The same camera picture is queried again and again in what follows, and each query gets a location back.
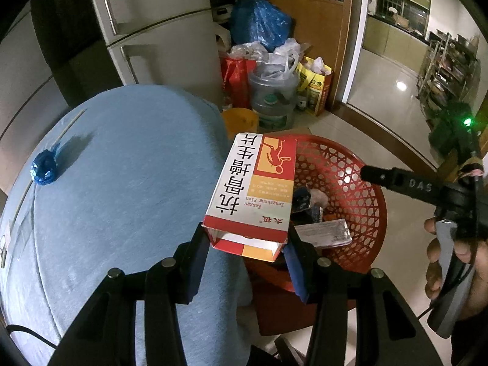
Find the red and white box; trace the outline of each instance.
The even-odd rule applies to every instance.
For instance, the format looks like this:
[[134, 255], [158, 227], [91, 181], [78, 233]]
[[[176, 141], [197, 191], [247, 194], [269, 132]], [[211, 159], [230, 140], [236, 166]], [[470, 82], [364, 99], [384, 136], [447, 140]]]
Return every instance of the red and white box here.
[[287, 242], [297, 142], [239, 133], [203, 219], [212, 246], [274, 261]]

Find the grey handle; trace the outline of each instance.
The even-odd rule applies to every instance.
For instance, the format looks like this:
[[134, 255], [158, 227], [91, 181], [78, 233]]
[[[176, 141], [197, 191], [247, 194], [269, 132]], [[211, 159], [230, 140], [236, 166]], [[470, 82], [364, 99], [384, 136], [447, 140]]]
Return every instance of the grey handle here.
[[130, 73], [132, 75], [132, 78], [136, 84], [139, 84], [139, 81], [136, 76], [136, 72], [134, 71], [134, 67], [132, 66], [132, 62], [130, 61], [130, 56], [127, 54], [125, 51], [125, 48], [122, 46], [120, 47], [120, 53], [122, 54], [122, 57], [124, 60], [127, 62], [127, 66], [129, 67]]
[[110, 5], [110, 0], [103, 0], [103, 1], [105, 2], [105, 8], [107, 9], [108, 20], [110, 21], [110, 27], [112, 28], [112, 33], [114, 35], [119, 35], [119, 32], [117, 31], [117, 23], [112, 13], [112, 6]]
[[454, 253], [457, 224], [453, 221], [441, 220], [435, 226], [437, 238], [441, 244], [439, 264], [442, 269], [442, 289], [439, 296], [442, 296], [442, 298], [437, 301], [427, 323], [439, 336], [446, 339], [451, 335], [454, 324], [468, 299], [474, 269], [455, 289], [448, 293], [444, 292], [446, 288], [451, 286], [458, 272], [461, 276], [466, 274], [469, 264], [462, 263]]

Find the round bolt head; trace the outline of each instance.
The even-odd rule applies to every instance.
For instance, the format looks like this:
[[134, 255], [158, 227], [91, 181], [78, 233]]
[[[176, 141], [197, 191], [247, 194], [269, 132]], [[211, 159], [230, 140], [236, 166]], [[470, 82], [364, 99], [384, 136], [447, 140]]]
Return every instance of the round bolt head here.
[[113, 278], [118, 277], [121, 272], [122, 272], [122, 270], [120, 268], [116, 268], [116, 267], [115, 268], [111, 268], [111, 269], [108, 270], [107, 276], [109, 278], [112, 278], [113, 279]]
[[176, 260], [172, 257], [167, 257], [161, 261], [161, 265], [165, 268], [173, 267], [176, 264]]
[[383, 270], [380, 270], [379, 268], [373, 268], [371, 270], [371, 275], [374, 276], [375, 278], [382, 278], [385, 276], [385, 273]]
[[326, 257], [320, 257], [318, 260], [317, 260], [317, 264], [321, 267], [330, 267], [330, 265], [332, 264], [332, 261], [330, 261], [328, 258]]

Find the blue tablecloth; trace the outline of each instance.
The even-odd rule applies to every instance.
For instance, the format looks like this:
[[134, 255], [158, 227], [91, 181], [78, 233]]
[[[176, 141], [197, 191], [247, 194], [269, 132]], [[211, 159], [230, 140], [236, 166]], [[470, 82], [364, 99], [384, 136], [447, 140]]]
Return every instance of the blue tablecloth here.
[[[11, 190], [0, 230], [11, 224], [31, 180], [33, 158], [81, 110], [62, 137], [61, 174], [32, 185], [12, 228], [0, 270], [7, 323], [27, 326], [58, 343], [108, 269], [146, 270], [188, 241], [208, 206], [228, 152], [212, 104], [180, 90], [134, 85], [103, 92], [67, 114], [42, 139]], [[251, 300], [242, 259], [210, 249], [199, 293], [177, 306], [190, 366], [245, 365], [249, 344], [236, 307]], [[138, 308], [138, 321], [142, 310]], [[145, 364], [138, 324], [138, 364]], [[52, 349], [14, 333], [34, 366]]]

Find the yellow bucket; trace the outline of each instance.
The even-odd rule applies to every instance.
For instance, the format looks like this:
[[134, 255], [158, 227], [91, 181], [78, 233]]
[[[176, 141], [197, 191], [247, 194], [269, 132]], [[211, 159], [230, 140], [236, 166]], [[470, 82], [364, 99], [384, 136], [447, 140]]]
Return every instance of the yellow bucket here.
[[229, 140], [234, 138], [239, 132], [256, 133], [258, 130], [258, 115], [249, 109], [236, 107], [222, 112], [225, 129]]

